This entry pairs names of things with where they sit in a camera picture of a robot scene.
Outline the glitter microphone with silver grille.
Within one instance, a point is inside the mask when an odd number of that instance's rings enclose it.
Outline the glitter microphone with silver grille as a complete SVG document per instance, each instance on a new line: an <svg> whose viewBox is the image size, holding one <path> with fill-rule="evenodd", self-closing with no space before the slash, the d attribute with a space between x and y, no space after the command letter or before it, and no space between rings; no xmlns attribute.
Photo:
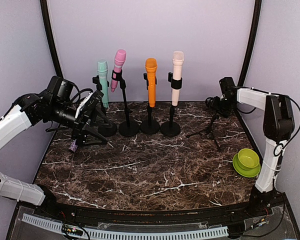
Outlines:
<svg viewBox="0 0 300 240"><path fill-rule="evenodd" d="M75 153L77 151L77 149L78 149L78 145L76 144L76 141L73 140L68 148L68 151L70 153Z"/></svg>

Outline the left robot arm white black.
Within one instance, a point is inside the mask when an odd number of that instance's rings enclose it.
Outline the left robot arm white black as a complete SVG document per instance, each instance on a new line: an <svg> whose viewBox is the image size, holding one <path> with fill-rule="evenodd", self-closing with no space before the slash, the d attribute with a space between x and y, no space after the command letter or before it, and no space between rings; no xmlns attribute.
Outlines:
<svg viewBox="0 0 300 240"><path fill-rule="evenodd" d="M75 84L59 76L53 76L45 90L27 93L18 97L10 109L0 118L0 150L13 138L39 122L56 122L72 130L71 138L77 146L106 144L107 139L95 127L112 128L114 123L97 107L103 93L86 89L88 95L81 98L81 92L70 97ZM40 206L50 218L61 213L55 203L56 197L39 184L30 184L0 172L0 197Z"/></svg>

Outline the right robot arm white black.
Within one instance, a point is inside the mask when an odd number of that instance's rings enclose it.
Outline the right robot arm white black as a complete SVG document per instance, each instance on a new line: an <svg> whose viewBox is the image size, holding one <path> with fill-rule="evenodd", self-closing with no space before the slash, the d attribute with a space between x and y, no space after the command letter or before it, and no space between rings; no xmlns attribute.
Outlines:
<svg viewBox="0 0 300 240"><path fill-rule="evenodd" d="M281 170L285 149L299 132L295 129L292 108L294 100L281 93L236 86L232 77L222 78L219 85L222 96L207 100L208 108L225 118L237 104L249 105L264 112L265 153L260 174L252 187L249 202L245 205L245 213L250 217L256 217L276 195L275 182Z"/></svg>

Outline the black tripod stand with shock mount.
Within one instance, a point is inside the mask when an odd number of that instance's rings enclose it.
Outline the black tripod stand with shock mount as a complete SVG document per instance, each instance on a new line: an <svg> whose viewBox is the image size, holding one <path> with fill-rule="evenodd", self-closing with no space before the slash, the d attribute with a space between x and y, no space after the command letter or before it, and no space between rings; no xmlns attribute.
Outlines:
<svg viewBox="0 0 300 240"><path fill-rule="evenodd" d="M205 105L208 109L211 109L211 103L212 103L213 98L214 97L208 97L205 100ZM215 110L213 110L213 111L214 111L214 114L213 114L212 119L210 120L209 124L202 130L199 130L199 131L196 131L196 132L186 135L186 138L190 138L195 135L202 136L204 133L204 135L206 136L206 138L208 140L212 140L214 142L214 144L217 148L217 151L220 152L221 151L220 145L218 144L216 137L213 133L213 124L214 124L215 120L219 119L220 116L222 116L222 115L218 114Z"/></svg>

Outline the cream white microphone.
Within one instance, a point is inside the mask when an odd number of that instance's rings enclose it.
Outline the cream white microphone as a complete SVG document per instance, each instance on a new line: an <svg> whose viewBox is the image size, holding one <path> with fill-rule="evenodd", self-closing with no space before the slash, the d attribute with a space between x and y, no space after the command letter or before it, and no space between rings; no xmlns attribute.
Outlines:
<svg viewBox="0 0 300 240"><path fill-rule="evenodd" d="M172 65L173 65L173 74L172 79L175 80L175 82L178 82L180 84L180 80L182 78L182 66L184 63L184 53L182 51L174 51L172 56ZM178 105L180 96L180 88L179 89L172 89L172 95L171 95L171 101L173 106Z"/></svg>

